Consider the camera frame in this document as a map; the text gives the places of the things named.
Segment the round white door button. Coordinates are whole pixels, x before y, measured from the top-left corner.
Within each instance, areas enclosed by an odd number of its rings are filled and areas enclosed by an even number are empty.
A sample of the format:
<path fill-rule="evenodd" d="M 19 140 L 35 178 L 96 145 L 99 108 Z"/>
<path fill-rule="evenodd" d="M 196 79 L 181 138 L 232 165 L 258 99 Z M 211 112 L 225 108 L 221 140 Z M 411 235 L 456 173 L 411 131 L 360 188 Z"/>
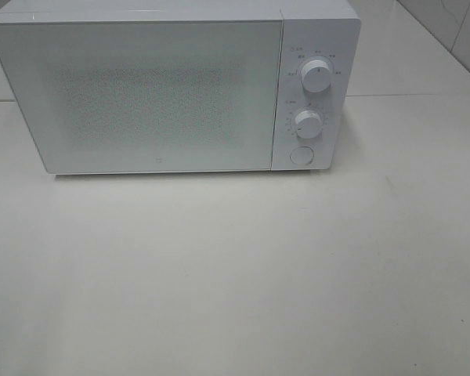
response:
<path fill-rule="evenodd" d="M 298 166 L 310 165 L 314 159 L 314 151 L 307 146 L 300 146 L 291 151 L 290 160 Z"/>

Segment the white timer knob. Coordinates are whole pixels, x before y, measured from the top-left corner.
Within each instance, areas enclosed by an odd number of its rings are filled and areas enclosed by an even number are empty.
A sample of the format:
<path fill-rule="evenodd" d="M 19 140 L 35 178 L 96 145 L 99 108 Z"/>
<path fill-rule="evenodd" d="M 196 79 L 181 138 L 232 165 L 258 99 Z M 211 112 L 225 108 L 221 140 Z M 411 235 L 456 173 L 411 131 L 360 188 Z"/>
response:
<path fill-rule="evenodd" d="M 319 112 L 302 110 L 295 115 L 295 133 L 301 139 L 315 139 L 324 128 L 324 120 Z"/>

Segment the white microwave door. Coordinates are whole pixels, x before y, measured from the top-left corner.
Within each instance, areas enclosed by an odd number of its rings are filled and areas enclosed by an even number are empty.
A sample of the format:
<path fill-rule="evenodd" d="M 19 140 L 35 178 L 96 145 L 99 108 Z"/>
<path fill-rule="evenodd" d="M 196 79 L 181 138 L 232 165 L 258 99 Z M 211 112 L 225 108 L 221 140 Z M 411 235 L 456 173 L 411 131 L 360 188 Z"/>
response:
<path fill-rule="evenodd" d="M 0 63 L 47 172 L 265 170 L 281 29 L 0 24 Z"/>

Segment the upper white power knob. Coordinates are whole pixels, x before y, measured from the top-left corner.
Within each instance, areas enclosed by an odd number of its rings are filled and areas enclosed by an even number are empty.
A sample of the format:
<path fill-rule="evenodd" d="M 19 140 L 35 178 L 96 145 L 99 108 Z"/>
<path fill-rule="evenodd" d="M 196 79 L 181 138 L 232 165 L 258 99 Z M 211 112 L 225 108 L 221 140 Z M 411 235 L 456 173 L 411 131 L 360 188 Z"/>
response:
<path fill-rule="evenodd" d="M 300 69 L 302 87 L 310 93 L 321 93 L 331 86 L 334 69 L 324 56 L 314 56 Z"/>

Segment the white microwave oven body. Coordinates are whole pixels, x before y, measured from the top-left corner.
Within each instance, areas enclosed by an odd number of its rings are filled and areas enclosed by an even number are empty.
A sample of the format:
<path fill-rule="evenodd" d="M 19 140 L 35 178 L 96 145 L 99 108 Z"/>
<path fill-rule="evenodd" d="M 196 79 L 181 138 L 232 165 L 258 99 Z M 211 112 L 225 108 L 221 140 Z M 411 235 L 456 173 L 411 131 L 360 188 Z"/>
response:
<path fill-rule="evenodd" d="M 342 107 L 348 87 L 349 74 L 356 53 L 361 22 L 349 8 L 334 11 L 330 15 L 297 13 L 282 9 L 248 11 L 229 9 L 202 13 L 199 10 L 137 9 L 127 11 L 79 11 L 48 13 L 0 13 L 0 24 L 97 24 L 97 23 L 221 23 L 263 22 L 281 23 L 280 59 L 277 73 L 277 98 L 273 128 L 271 165 L 265 170 L 291 171 L 321 170 L 330 167 Z M 324 56 L 333 66 L 331 86 L 321 93 L 307 92 L 301 83 L 300 69 L 314 56 Z M 295 133 L 295 115 L 302 110 L 319 112 L 324 128 L 315 139 L 301 139 Z M 298 166 L 290 160 L 291 151 L 300 146 L 313 149 L 313 162 Z M 89 173 L 89 174 L 142 174 L 189 172 L 138 172 L 138 173 Z"/>

